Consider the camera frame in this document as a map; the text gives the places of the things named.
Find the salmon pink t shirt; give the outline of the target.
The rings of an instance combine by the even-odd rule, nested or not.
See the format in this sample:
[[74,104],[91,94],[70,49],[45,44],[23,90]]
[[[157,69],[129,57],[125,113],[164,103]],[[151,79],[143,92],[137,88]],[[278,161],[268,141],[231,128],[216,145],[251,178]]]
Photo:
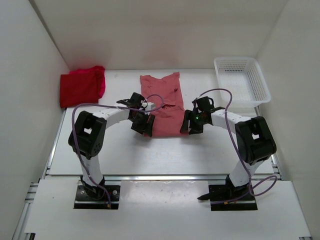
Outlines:
[[155,116],[152,136],[155,138],[170,138],[183,136],[180,129],[183,124],[185,109],[180,86],[180,73],[174,72],[162,78],[151,75],[141,75],[141,94],[149,102],[155,103],[157,111]]

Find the magenta t shirt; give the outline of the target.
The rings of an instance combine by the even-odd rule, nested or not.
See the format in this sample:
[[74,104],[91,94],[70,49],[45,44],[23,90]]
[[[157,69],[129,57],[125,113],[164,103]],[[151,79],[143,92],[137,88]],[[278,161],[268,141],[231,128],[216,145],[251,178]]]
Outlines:
[[101,99],[106,90],[106,79],[105,79],[105,68],[103,66],[96,65],[87,69],[77,69],[70,71],[69,74],[86,74],[95,73],[95,78],[97,82],[97,96]]

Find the dark red t shirt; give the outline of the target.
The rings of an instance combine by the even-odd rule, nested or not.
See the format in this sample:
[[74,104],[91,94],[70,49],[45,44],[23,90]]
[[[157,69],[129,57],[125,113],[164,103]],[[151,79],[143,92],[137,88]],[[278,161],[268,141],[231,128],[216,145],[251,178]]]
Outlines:
[[98,103],[98,87],[94,72],[62,74],[60,76],[59,105],[74,107],[84,103]]

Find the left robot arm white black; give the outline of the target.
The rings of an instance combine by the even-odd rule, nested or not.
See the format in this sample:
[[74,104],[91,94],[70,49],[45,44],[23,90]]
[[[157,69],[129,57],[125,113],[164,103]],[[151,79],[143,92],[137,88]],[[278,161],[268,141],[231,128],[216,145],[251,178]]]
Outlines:
[[80,181],[85,193],[93,200],[110,197],[101,173],[99,152],[103,147],[105,132],[122,121],[131,121],[131,129],[141,135],[152,136],[156,104],[148,102],[141,94],[134,92],[129,99],[117,101],[118,105],[92,104],[102,110],[95,113],[81,111],[77,117],[72,112],[71,133],[68,144],[77,155],[82,176]]

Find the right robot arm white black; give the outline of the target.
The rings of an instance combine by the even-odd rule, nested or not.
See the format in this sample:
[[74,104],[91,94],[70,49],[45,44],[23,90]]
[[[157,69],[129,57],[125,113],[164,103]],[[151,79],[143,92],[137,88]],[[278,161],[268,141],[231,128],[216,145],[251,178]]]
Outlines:
[[235,134],[231,142],[239,162],[227,176],[224,193],[230,200],[236,200],[258,167],[277,151],[269,126],[262,116],[246,117],[223,107],[214,107],[213,99],[207,96],[192,103],[193,109],[184,111],[181,133],[201,134],[204,125],[211,125],[227,130],[230,137]]

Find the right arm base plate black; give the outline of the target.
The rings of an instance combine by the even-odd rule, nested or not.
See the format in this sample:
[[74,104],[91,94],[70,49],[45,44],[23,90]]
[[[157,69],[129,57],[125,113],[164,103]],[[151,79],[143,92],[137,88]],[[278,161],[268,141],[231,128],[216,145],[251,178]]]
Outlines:
[[211,211],[257,211],[254,196],[248,189],[232,191],[226,184],[210,184],[208,193],[199,196],[199,201],[209,201]]

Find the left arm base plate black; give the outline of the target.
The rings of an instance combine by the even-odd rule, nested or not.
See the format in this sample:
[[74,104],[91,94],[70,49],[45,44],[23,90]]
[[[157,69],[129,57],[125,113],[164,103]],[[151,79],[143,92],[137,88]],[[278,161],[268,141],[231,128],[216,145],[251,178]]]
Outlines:
[[98,196],[93,196],[91,193],[87,194],[84,186],[79,183],[76,189],[74,198],[74,209],[85,210],[117,210],[120,202],[120,185],[106,185],[106,190],[110,196],[110,202],[106,193],[101,190]]

